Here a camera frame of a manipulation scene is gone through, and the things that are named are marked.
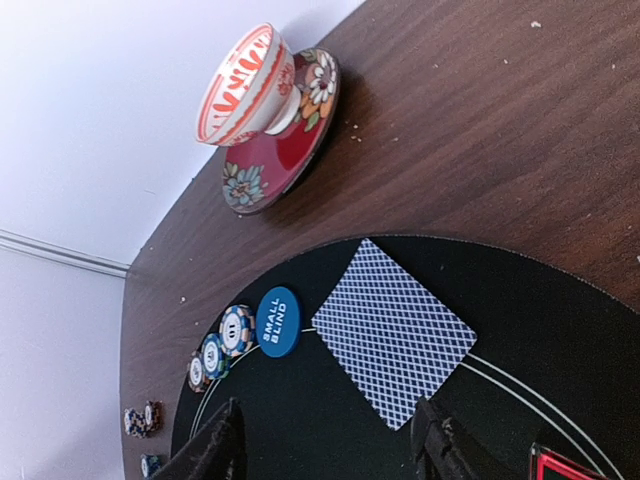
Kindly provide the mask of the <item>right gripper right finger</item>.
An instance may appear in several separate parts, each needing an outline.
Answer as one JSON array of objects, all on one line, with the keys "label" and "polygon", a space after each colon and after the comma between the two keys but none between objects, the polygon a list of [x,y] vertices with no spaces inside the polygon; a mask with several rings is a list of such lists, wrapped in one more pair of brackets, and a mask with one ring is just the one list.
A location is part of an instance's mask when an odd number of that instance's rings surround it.
[{"label": "right gripper right finger", "polygon": [[479,479],[453,440],[439,410],[424,396],[410,422],[410,445],[417,479]]}]

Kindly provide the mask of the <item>green poker chip stack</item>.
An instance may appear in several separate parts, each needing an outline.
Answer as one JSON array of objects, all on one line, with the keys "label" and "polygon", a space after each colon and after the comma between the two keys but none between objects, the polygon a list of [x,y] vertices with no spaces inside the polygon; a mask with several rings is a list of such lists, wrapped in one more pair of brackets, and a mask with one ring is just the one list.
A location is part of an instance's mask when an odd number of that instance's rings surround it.
[{"label": "green poker chip stack", "polygon": [[159,456],[152,454],[142,454],[140,458],[140,469],[144,479],[151,479],[162,468],[162,461]]}]

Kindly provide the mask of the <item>blue small blind button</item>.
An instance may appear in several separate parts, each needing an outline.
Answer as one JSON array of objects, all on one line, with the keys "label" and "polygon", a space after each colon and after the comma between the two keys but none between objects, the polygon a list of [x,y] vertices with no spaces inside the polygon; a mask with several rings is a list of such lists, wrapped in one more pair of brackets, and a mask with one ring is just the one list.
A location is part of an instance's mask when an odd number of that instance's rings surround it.
[{"label": "blue small blind button", "polygon": [[302,330],[300,302],[292,290],[277,286],[261,299],[256,314],[256,338],[263,353],[271,358],[289,355]]}]

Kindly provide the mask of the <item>card dealt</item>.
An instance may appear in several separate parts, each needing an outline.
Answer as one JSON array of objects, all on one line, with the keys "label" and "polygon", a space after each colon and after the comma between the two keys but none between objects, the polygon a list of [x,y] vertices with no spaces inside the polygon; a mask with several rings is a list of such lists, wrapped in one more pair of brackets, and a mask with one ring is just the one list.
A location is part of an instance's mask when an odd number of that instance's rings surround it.
[{"label": "card dealt", "polygon": [[311,319],[386,426],[403,427],[477,341],[475,331],[369,239]]}]

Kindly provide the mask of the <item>round black poker mat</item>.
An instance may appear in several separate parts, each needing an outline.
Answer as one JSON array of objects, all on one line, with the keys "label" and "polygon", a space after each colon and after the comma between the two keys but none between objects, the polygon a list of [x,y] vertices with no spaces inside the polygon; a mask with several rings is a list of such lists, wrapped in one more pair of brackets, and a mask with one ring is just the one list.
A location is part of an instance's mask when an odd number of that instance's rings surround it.
[{"label": "round black poker mat", "polygon": [[533,444],[639,475],[639,316],[525,256],[454,240],[343,240],[243,283],[259,342],[184,386],[180,451],[236,398],[252,479],[411,479],[410,421],[435,403],[485,479],[524,479]]}]

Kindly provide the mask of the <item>blue white poker chip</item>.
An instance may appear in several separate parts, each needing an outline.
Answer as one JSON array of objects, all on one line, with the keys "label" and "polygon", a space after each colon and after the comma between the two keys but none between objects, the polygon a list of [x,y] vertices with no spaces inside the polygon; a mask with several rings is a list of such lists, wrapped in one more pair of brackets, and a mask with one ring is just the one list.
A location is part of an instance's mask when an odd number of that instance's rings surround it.
[{"label": "blue white poker chip", "polygon": [[232,358],[247,353],[254,346],[255,329],[255,316],[248,305],[229,306],[224,311],[219,325],[224,353]]}]

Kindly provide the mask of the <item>red floral saucer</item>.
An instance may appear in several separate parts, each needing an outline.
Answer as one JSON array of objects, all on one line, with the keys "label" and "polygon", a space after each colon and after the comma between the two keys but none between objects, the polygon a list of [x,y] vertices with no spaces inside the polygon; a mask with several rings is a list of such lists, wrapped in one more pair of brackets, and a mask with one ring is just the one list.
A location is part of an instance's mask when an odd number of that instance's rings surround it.
[{"label": "red floral saucer", "polygon": [[330,51],[315,47],[294,55],[301,103],[281,133],[257,135],[219,152],[222,194],[236,213],[258,213],[286,194],[303,176],[329,131],[338,106],[341,69]]}]

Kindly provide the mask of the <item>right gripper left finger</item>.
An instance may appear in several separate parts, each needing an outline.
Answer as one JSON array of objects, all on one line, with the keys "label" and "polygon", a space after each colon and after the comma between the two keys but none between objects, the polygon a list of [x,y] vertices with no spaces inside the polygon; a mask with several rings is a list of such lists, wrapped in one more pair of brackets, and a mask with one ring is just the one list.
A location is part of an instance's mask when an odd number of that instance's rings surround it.
[{"label": "right gripper left finger", "polygon": [[245,479],[243,412],[231,397],[151,479]]}]

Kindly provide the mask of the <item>triangular all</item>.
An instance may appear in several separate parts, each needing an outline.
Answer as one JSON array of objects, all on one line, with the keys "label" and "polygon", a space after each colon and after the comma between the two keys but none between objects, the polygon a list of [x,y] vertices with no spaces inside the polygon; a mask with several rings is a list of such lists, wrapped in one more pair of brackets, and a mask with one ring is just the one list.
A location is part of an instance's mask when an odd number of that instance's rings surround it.
[{"label": "triangular all", "polygon": [[586,468],[555,451],[534,443],[529,457],[530,480],[607,480],[607,477]]}]

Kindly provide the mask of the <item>orange black chip stack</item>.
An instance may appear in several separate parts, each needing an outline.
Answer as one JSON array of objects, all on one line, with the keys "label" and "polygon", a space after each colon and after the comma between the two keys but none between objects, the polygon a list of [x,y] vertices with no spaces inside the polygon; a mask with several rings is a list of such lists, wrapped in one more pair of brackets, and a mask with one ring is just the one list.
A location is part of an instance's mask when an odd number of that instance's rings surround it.
[{"label": "orange black chip stack", "polygon": [[152,433],[159,430],[163,425],[162,403],[160,401],[149,400],[144,406],[145,431]]}]

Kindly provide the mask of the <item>red patterned bowl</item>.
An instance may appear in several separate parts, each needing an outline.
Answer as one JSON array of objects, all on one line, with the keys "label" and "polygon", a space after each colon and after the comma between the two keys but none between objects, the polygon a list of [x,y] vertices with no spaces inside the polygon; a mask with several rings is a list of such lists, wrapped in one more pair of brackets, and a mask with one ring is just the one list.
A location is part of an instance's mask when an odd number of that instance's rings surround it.
[{"label": "red patterned bowl", "polygon": [[244,35],[216,70],[196,120],[196,139],[236,146],[293,121],[301,99],[295,62],[281,33],[262,23]]}]

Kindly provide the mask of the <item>left aluminium frame post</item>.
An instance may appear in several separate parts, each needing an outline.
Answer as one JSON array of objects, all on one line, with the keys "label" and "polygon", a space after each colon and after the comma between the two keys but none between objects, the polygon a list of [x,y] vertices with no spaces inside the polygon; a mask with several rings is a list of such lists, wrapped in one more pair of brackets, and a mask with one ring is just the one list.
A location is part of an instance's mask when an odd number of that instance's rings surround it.
[{"label": "left aluminium frame post", "polygon": [[125,278],[130,266],[52,243],[1,230],[1,249],[115,278]]}]

